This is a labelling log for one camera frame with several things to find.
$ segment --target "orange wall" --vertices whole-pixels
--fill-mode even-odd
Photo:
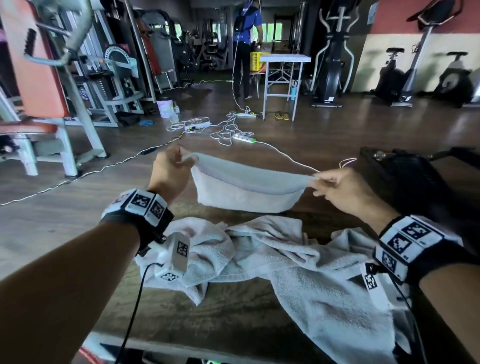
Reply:
[[[406,20],[430,3],[430,0],[379,0],[377,15],[370,34],[418,33],[416,22]],[[464,0],[463,12],[434,30],[436,33],[480,33],[480,0]],[[454,11],[460,0],[456,1]]]

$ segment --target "black bag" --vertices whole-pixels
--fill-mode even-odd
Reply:
[[[255,13],[258,9],[255,8],[254,6],[250,6],[247,11],[245,11],[245,8],[240,8],[239,13],[237,15],[237,18],[235,19],[235,23],[233,24],[233,32],[234,33],[241,33],[244,30],[250,30],[253,28],[253,24],[245,29],[245,21],[247,19],[247,15],[252,15]]]

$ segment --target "exercise bike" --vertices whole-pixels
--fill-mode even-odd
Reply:
[[[454,6],[455,0],[433,0],[423,10],[407,19],[407,22],[418,21],[419,30],[423,31],[421,41],[415,48],[413,62],[410,69],[403,72],[396,67],[396,56],[398,53],[404,53],[405,50],[403,48],[387,49],[387,53],[390,53],[390,59],[380,71],[380,80],[377,88],[373,91],[375,96],[391,107],[411,108],[413,106],[410,102],[413,96],[413,84],[427,42],[434,28],[445,24],[462,13],[463,0],[460,1],[460,9],[452,13]]]
[[[313,71],[312,84],[310,85],[310,91],[313,94],[312,107],[314,108],[341,108],[343,106],[334,103],[334,100],[339,88],[341,88],[342,94],[346,92],[352,77],[355,56],[348,49],[347,41],[350,39],[350,29],[360,18],[359,3],[360,0],[337,0],[332,4],[325,19],[323,18],[322,9],[320,9],[320,22],[327,29],[327,43],[325,47],[318,51],[315,57],[315,69]],[[352,19],[349,14],[353,9],[355,9],[356,18],[344,30],[343,27],[346,20]],[[351,61],[347,80],[342,86],[340,84],[340,76],[345,65],[342,62],[343,49],[349,54]]]
[[[458,108],[480,107],[480,68],[467,70],[461,60],[468,52],[448,52],[447,56],[455,56],[433,92],[438,100],[449,101]]]

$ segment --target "blue shirt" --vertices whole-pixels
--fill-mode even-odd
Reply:
[[[241,14],[246,12],[250,7],[250,3],[246,3],[241,11]],[[243,32],[235,33],[233,37],[234,42],[243,42],[250,44],[250,31],[252,26],[259,26],[262,25],[262,15],[260,14],[260,10],[257,10],[253,14],[248,14],[245,16],[245,29]]]

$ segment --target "white table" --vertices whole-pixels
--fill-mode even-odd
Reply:
[[[295,121],[295,113],[297,112],[297,102],[299,100],[299,95],[300,95],[299,90],[300,90],[300,82],[301,82],[301,73],[303,71],[303,64],[309,63],[311,61],[312,59],[310,57],[304,56],[303,54],[264,54],[260,57],[260,62],[266,62],[267,64],[267,69],[265,72],[263,120],[265,120],[267,98],[269,96],[273,96],[273,97],[287,97],[287,99],[289,99],[290,97],[295,97],[295,105],[293,107],[293,115],[292,115],[292,121]],[[281,62],[282,64],[285,62],[292,63],[291,72],[288,74],[287,72],[284,71],[282,66],[280,80],[268,81],[268,76],[269,76],[268,73],[270,71],[270,62]],[[293,71],[295,70],[295,63],[300,63],[300,72],[299,72],[299,78],[297,83],[297,92],[296,94],[293,95],[291,94],[291,90],[292,90]],[[274,84],[288,84],[288,94],[269,94],[268,93],[269,87]]]

